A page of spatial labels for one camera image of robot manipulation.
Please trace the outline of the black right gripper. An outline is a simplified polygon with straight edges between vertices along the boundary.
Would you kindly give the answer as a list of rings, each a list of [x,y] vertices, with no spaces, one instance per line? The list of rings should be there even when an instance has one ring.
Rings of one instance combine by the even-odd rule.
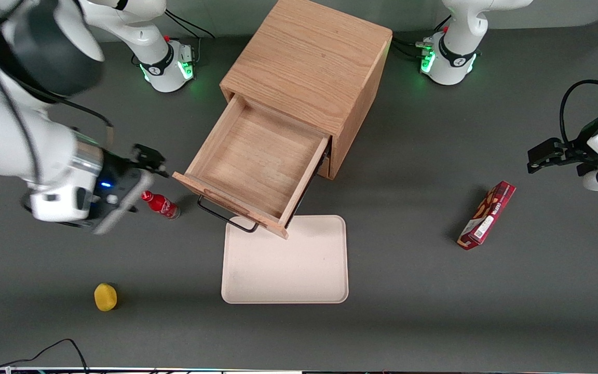
[[[136,163],[105,148],[99,150],[102,152],[102,168],[93,187],[91,211],[114,211],[116,208],[138,211],[136,202],[147,189],[147,171],[169,177],[166,158],[156,149],[134,144],[132,154]]]

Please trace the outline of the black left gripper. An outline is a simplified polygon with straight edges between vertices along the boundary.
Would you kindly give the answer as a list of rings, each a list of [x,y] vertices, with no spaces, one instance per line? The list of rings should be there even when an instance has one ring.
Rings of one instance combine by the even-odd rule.
[[[567,137],[563,125],[563,142],[558,138],[548,140],[534,146],[527,151],[527,173],[536,173],[541,169],[551,166],[566,166],[577,164],[576,171],[579,176],[589,172],[598,172],[598,153],[588,145],[588,140],[598,133],[598,117],[586,124],[577,137]]]

